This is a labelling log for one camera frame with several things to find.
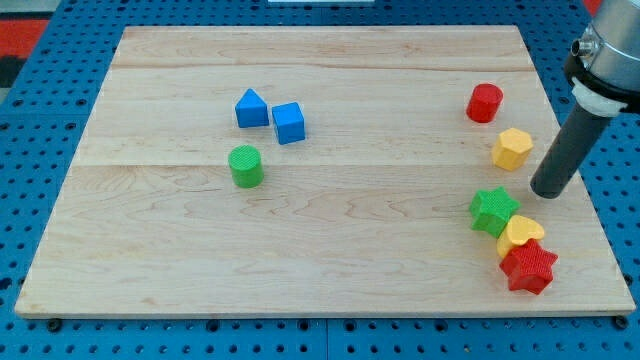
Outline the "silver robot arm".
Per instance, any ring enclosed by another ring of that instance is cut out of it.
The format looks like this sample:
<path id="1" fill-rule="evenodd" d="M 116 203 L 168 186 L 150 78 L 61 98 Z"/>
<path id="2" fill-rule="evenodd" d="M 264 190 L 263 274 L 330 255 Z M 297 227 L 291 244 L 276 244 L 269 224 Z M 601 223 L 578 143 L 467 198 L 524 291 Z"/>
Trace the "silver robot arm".
<path id="1" fill-rule="evenodd" d="M 546 199 L 562 193 L 612 119 L 639 112 L 639 2 L 600 2 L 564 74 L 575 104 L 530 181 Z"/>

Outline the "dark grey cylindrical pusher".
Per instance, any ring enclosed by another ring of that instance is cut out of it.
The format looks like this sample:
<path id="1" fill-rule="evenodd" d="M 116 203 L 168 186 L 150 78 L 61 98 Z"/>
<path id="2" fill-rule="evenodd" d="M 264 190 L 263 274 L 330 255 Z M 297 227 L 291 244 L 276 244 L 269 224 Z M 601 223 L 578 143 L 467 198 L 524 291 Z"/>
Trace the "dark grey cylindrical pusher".
<path id="1" fill-rule="evenodd" d="M 576 103 L 533 174 L 531 190 L 546 199 L 560 196 L 610 122 Z"/>

